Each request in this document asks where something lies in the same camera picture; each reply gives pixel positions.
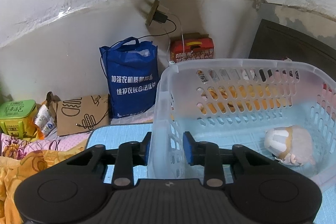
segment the yellow blanket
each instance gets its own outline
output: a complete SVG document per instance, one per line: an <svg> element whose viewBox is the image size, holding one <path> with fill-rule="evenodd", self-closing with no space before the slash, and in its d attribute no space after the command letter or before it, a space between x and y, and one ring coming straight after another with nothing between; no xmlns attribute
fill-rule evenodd
<svg viewBox="0 0 336 224"><path fill-rule="evenodd" d="M22 160L0 157L0 224L23 223L14 204L15 190L23 180L83 151L86 142L68 151L34 151Z"/></svg>

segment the cardboard box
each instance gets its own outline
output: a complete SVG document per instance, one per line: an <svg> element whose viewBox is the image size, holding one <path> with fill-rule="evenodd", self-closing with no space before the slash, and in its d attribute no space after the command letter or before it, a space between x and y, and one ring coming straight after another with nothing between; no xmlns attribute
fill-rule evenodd
<svg viewBox="0 0 336 224"><path fill-rule="evenodd" d="M92 95L57 105L57 135L93 130L109 124L109 96Z"/></svg>
<svg viewBox="0 0 336 224"><path fill-rule="evenodd" d="M194 60L212 59L214 45L208 34L186 33L184 37L184 53L182 37L174 37L170 40L170 60L175 63Z"/></svg>

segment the red box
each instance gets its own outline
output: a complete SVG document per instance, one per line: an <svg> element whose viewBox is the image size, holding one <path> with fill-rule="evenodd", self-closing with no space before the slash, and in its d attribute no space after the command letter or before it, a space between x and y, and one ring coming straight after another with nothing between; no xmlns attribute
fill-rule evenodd
<svg viewBox="0 0 336 224"><path fill-rule="evenodd" d="M212 59L213 51L213 41L209 37L185 39L184 53L182 40L172 41L170 45L170 60L178 63L194 59Z"/></svg>

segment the yellow container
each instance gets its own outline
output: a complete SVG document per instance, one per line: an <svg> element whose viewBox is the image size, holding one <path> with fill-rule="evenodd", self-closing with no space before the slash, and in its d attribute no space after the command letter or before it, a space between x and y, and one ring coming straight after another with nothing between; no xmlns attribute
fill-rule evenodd
<svg viewBox="0 0 336 224"><path fill-rule="evenodd" d="M34 119L37 111L34 100L3 103L0 106L0 127L5 134L21 140L36 138Z"/></svg>

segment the green container lid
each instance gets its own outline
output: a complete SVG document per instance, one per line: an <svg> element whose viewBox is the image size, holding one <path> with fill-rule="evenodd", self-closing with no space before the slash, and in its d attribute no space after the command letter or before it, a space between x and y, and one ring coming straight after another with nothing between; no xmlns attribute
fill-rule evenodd
<svg viewBox="0 0 336 224"><path fill-rule="evenodd" d="M36 107L34 100L6 102L0 106L0 119L20 119L27 117Z"/></svg>

